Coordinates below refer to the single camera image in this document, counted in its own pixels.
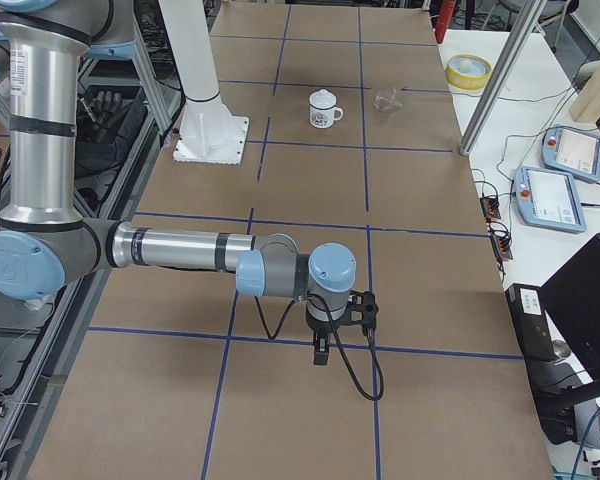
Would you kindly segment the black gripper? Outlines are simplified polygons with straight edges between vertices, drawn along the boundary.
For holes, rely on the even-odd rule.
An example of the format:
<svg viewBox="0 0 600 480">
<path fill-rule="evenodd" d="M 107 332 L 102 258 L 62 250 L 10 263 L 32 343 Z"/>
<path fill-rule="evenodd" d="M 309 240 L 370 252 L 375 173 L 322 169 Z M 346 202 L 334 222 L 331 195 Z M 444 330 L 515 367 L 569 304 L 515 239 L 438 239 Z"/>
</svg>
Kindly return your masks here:
<svg viewBox="0 0 600 480">
<path fill-rule="evenodd" d="M 329 338 L 332 333 L 329 321 L 307 316 L 307 325 L 313 332 L 313 364 L 326 366 L 329 360 Z"/>
</svg>

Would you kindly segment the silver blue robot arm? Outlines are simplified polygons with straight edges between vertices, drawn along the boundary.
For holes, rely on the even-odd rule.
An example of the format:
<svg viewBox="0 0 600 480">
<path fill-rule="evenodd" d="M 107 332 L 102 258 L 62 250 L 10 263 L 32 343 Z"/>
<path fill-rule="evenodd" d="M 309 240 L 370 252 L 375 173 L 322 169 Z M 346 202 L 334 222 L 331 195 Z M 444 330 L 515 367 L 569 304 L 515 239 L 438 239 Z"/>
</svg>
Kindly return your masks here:
<svg viewBox="0 0 600 480">
<path fill-rule="evenodd" d="M 298 252 L 283 234 L 140 228 L 81 216 L 73 204 L 80 59 L 135 50 L 129 1 L 1 1 L 10 45 L 11 190 L 0 211 L 0 292 L 38 299 L 97 270 L 130 265 L 232 273 L 254 297 L 306 306 L 314 361 L 349 323 L 356 261 L 338 243 Z"/>
</svg>

